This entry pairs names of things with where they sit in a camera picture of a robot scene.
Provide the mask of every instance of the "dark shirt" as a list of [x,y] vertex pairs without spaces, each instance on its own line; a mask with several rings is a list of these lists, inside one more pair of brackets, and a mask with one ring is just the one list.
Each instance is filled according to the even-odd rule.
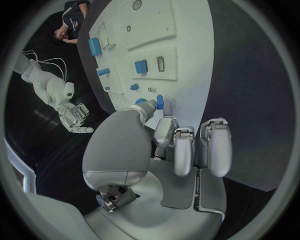
[[88,4],[88,1],[76,1],[71,7],[66,9],[62,15],[62,22],[68,27],[68,39],[77,39],[80,28],[84,21],[84,15],[79,8],[79,4]]

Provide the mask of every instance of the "wire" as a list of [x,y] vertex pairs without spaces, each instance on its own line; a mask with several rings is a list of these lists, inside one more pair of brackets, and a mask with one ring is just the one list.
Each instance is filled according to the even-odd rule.
[[[34,55],[35,55],[35,59],[36,59],[37,62],[42,63],[42,64],[52,64],[52,65],[57,66],[57,67],[59,68],[61,74],[62,74],[62,79],[63,79],[64,81],[67,80],[67,65],[66,65],[66,63],[65,63],[65,61],[64,61],[63,59],[61,59],[61,58],[59,58],[59,57],[55,57],[55,58],[50,58],[50,59],[47,59],[47,60],[40,61],[40,60],[38,59],[38,55],[37,55],[37,54],[35,53],[35,51],[33,51],[33,50],[23,51],[23,54],[25,54],[25,55],[34,54]],[[63,73],[63,70],[60,68],[60,66],[58,66],[57,64],[55,64],[55,63],[53,63],[53,62],[48,62],[48,61],[50,61],[50,60],[55,60],[55,59],[62,60],[62,62],[63,62],[63,64],[64,64],[64,69],[65,69],[64,73],[65,73],[65,75],[64,75],[64,73]]]

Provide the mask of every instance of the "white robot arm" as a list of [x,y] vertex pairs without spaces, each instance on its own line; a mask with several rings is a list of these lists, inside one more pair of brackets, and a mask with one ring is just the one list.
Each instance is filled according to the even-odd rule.
[[61,123],[71,133],[92,133],[91,127],[82,127],[90,114],[84,104],[74,105],[69,100],[74,95],[74,84],[65,81],[51,72],[43,71],[40,64],[21,54],[14,71],[21,78],[33,85],[35,94],[47,105],[53,107],[59,115]]

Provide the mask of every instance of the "circular hole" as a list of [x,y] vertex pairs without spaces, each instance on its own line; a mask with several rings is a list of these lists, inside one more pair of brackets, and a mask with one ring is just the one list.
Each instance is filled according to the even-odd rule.
[[142,6],[142,1],[141,0],[136,0],[132,5],[134,10],[138,10],[141,6]]

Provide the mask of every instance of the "man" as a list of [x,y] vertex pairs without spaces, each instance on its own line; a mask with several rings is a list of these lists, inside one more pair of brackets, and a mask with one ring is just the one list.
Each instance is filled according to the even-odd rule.
[[54,44],[60,44],[62,42],[77,44],[80,28],[87,15],[88,4],[90,3],[89,1],[74,1],[72,3],[68,9],[65,9],[62,15],[61,27],[54,31],[52,36],[52,42]]

